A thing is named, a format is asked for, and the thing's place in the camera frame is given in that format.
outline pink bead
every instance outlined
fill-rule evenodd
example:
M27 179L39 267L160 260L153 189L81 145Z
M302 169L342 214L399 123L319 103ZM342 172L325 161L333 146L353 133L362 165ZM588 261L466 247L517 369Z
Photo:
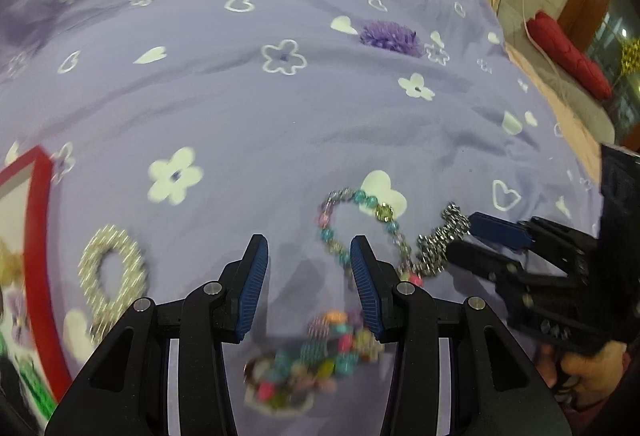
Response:
M350 333L344 334L338 339L338 351L340 353L349 353L353 346L353 335Z
M318 225L320 225L320 227L324 229L325 227L329 226L329 221L331 221L331 216L329 216L329 214L327 214L326 212L323 212L318 218Z
M409 274L409 283L412 283L415 286L422 286L422 278L415 273L411 273Z
M273 384L262 382L258 386L257 396L258 400L260 400L261 402L269 402L274 394L276 394L276 386L274 386Z

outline metal bolt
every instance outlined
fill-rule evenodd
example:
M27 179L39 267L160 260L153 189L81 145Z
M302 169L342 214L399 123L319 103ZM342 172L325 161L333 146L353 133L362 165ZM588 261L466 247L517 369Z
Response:
M146 297L142 297L133 303L133 309L135 311L144 311L151 306L151 301Z
M533 297L530 296L528 293L524 293L522 295L522 303L527 307L527 308L533 308Z
M217 281L211 281L211 283L204 285L203 290L207 295L215 295L222 291L222 285Z
M484 302L484 299L481 297L471 297L469 299L469 306L474 310L481 310L486 306L486 302Z
M411 295L415 291L415 286L412 285L411 283L403 281L402 283L398 283L398 285L396 286L396 289L402 295Z

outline bed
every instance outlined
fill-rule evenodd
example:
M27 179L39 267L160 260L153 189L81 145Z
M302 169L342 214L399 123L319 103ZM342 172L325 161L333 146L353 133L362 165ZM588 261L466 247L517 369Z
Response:
M47 278L69 376L92 351L78 263L97 231L114 224L135 240L157 304L216 279L260 232L270 267L254 327L225 349L239 433L377 432L392 348L299 416L245 402L249 359L300 339L321 312L358 305L319 239L330 191L362 187L391 203L411 242L440 224L449 201L466 214L539 215L597 234L597 145L505 45L498 2L0 0L0 149L8 169L36 146L52 156ZM380 21L416 31L420 56L362 44L364 26ZM336 235L365 234L379 259L395 261L362 209L340 207ZM105 267L113 294L121 270ZM489 283L456 268L424 287L449 301L479 295L506 313ZM514 335L531 354L532 340ZM37 348L33 358L56 389ZM446 434L446 386L442 395ZM171 434L176 405L174 391Z

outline purple fuzzy object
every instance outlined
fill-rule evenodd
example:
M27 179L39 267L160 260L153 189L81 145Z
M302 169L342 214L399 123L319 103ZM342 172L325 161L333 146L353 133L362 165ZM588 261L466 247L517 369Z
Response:
M394 22L369 22L360 33L363 44L392 52L422 57L424 50L416 32Z

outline yellow tinsel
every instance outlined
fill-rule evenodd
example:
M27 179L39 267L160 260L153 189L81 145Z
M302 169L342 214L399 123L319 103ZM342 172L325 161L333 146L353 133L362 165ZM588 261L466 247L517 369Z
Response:
M640 39L632 39L622 45L620 76L637 71L640 71Z

